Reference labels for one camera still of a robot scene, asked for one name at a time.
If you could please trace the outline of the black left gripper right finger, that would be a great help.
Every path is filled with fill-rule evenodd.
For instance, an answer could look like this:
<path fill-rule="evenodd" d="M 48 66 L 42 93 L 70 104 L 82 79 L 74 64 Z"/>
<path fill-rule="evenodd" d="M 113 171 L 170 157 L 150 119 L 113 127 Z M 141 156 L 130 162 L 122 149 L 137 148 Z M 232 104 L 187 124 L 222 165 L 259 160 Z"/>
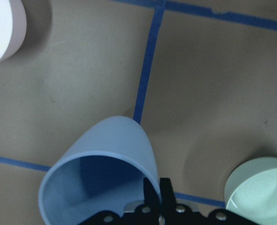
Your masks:
<path fill-rule="evenodd" d="M 216 209 L 206 217 L 188 205 L 178 203 L 169 178 L 160 179 L 161 214 L 166 225 L 255 225 L 254 221 L 225 209 Z"/>

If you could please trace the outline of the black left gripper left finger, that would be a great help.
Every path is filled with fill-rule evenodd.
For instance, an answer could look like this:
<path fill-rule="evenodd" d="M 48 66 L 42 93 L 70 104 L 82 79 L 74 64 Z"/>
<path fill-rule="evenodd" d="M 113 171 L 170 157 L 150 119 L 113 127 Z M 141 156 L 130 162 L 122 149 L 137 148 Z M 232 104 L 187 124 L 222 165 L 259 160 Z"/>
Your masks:
<path fill-rule="evenodd" d="M 144 202 L 133 212 L 122 216 L 110 210 L 100 211 L 85 219 L 82 225 L 158 225 L 160 223 L 160 200 L 151 182 L 143 179 Z"/>

